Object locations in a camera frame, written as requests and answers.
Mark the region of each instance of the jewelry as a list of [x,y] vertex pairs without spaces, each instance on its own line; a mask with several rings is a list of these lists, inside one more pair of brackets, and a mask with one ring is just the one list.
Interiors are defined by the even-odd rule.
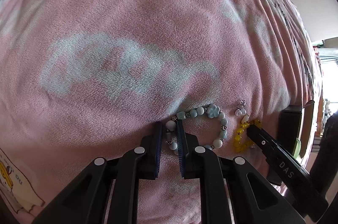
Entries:
[[239,105],[237,106],[237,110],[235,111],[235,115],[236,116],[243,116],[246,115],[246,109],[244,109],[246,107],[246,101],[245,99],[240,99],[239,98]]
[[218,138],[216,138],[212,145],[204,145],[205,148],[209,150],[218,149],[222,147],[223,141],[228,137],[228,132],[226,130],[226,126],[228,124],[228,120],[225,118],[225,113],[223,113],[218,106],[215,104],[210,104],[207,107],[198,107],[196,109],[192,109],[188,113],[184,111],[180,111],[176,114],[176,116],[173,116],[171,120],[169,120],[166,123],[166,140],[169,145],[170,150],[174,151],[174,154],[178,155],[177,150],[177,143],[172,141],[172,135],[171,133],[175,131],[177,124],[177,119],[185,120],[186,118],[195,118],[198,115],[206,114],[210,119],[211,118],[219,118],[221,123],[221,130],[219,133]]
[[254,121],[248,122],[247,119],[242,119],[241,125],[236,131],[235,137],[234,137],[234,149],[237,153],[245,151],[248,147],[252,147],[255,143],[250,139],[244,144],[241,145],[241,134],[244,132],[245,129],[249,128],[250,125],[256,125],[258,128],[262,128],[262,123],[255,119]]

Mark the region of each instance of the silver rivet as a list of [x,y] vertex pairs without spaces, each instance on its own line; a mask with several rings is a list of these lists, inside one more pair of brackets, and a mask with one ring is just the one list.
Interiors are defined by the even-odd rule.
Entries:
[[195,152],[197,153],[204,153],[206,151],[206,149],[202,146],[198,146],[195,148]]
[[102,165],[103,163],[104,163],[104,158],[102,158],[102,157],[96,158],[96,159],[94,160],[94,164],[97,165],[97,166],[100,166],[100,165]]
[[144,153],[145,151],[146,150],[143,147],[137,147],[137,148],[134,149],[134,152],[138,153],[138,154]]
[[238,165],[243,165],[245,163],[245,159],[242,158],[242,157],[237,157],[235,160],[234,160]]

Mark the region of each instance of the cartoon character print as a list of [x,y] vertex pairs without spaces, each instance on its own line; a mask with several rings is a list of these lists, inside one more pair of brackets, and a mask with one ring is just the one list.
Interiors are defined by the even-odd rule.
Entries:
[[25,175],[9,160],[0,149],[0,192],[11,208],[30,212],[33,206],[43,206],[44,201],[35,193]]

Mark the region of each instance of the yellow bead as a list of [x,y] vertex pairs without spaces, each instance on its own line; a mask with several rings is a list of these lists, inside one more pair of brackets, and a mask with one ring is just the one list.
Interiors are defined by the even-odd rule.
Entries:
[[234,139],[235,139],[236,141],[240,141],[241,138],[242,138],[242,136],[241,136],[240,134],[237,134],[237,135],[234,137]]

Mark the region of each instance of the pearl earring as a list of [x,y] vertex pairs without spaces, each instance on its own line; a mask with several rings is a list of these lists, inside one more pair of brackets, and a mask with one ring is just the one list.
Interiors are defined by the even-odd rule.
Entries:
[[239,99],[239,105],[237,106],[237,110],[235,111],[236,116],[243,116],[246,115],[246,101],[245,99]]

